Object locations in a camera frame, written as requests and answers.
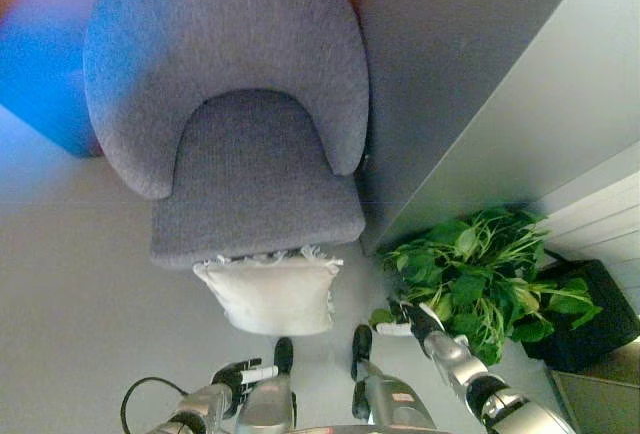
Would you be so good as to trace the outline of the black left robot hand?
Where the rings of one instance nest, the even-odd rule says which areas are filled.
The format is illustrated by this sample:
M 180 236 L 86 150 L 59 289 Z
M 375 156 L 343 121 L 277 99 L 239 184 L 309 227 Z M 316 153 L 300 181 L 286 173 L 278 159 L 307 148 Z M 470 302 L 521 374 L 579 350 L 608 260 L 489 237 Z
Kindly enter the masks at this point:
M 263 366 L 261 358 L 250 358 L 224 366 L 214 374 L 211 383 L 227 385 L 231 388 L 233 401 L 242 403 L 259 382 L 278 374 L 277 366 Z

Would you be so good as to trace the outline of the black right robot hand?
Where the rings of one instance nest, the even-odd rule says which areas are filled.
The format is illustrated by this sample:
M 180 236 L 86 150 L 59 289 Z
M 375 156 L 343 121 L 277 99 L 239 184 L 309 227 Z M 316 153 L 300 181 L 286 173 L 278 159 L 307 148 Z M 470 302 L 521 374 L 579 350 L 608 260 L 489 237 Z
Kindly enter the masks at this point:
M 381 335 L 408 337 L 423 341 L 431 332 L 444 332 L 437 314 L 424 302 L 412 303 L 389 298 L 389 314 L 373 316 L 373 330 Z

